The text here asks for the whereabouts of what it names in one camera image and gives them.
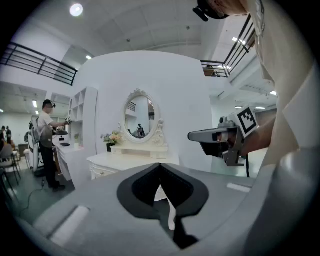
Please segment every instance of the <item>ornate mirror frame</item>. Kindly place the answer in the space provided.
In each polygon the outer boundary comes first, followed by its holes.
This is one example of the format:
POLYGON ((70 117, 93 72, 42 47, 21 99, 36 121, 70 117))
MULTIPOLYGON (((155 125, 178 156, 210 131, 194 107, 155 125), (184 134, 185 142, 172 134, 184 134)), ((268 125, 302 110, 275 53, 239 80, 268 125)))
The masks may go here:
POLYGON ((164 123, 164 120, 160 118, 160 109, 156 101, 144 90, 140 90, 139 88, 137 88, 129 95, 129 97, 126 100, 126 103, 124 104, 124 107, 122 109, 122 117, 119 123, 119 126, 120 126, 119 128, 121 130, 122 136, 124 136, 123 138, 124 141, 129 140, 130 142, 136 143, 136 144, 150 143, 150 144, 153 144, 154 146, 159 147, 159 146, 164 146, 165 144, 165 137, 162 131, 163 123, 164 123), (154 126, 149 132, 149 134, 144 138, 133 137, 128 132, 128 129, 126 128, 126 124, 125 124, 127 107, 134 98, 139 96, 148 98, 152 102, 153 108, 154 108, 154 126))

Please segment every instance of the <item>black pants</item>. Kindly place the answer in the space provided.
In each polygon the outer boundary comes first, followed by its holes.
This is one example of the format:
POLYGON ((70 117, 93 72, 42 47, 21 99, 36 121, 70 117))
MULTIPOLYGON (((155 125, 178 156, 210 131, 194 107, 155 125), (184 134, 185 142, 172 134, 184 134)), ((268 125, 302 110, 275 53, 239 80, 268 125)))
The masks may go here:
POLYGON ((42 160, 43 160, 43 164, 44 164, 44 172, 45 172, 45 177, 46 177, 46 181, 49 184, 49 187, 52 188, 57 188, 60 183, 59 181, 56 181, 56 164, 54 162, 54 153, 52 150, 52 147, 45 147, 40 144, 40 151, 41 151, 41 155, 42 155, 42 160))

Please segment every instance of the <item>oval mirror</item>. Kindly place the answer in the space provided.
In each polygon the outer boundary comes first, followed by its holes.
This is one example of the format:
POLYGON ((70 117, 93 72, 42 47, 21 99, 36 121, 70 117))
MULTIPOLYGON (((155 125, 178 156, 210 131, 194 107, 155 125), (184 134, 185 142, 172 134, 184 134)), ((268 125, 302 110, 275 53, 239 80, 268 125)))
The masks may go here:
POLYGON ((148 136, 154 122, 155 108, 148 97, 137 96, 127 104, 124 125, 132 137, 143 139, 148 136))

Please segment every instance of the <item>vase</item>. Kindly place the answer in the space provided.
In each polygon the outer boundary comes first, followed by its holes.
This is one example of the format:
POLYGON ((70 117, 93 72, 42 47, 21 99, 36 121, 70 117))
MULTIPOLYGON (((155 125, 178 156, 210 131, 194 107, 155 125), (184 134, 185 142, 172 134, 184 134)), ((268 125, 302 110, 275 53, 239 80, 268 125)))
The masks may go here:
POLYGON ((114 144, 114 143, 107 143, 107 144, 106 144, 106 151, 107 151, 107 152, 111 152, 111 146, 114 146, 114 145, 116 145, 116 144, 114 144))

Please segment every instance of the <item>flower arrangement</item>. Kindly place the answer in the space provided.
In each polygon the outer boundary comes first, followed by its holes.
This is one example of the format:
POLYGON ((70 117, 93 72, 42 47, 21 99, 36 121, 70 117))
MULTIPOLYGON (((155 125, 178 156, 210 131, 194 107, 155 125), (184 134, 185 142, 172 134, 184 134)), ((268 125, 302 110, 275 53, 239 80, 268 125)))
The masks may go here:
POLYGON ((120 133, 116 130, 114 130, 111 134, 106 134, 106 135, 101 135, 101 139, 103 139, 104 142, 106 143, 111 143, 111 144, 118 144, 121 140, 120 133))

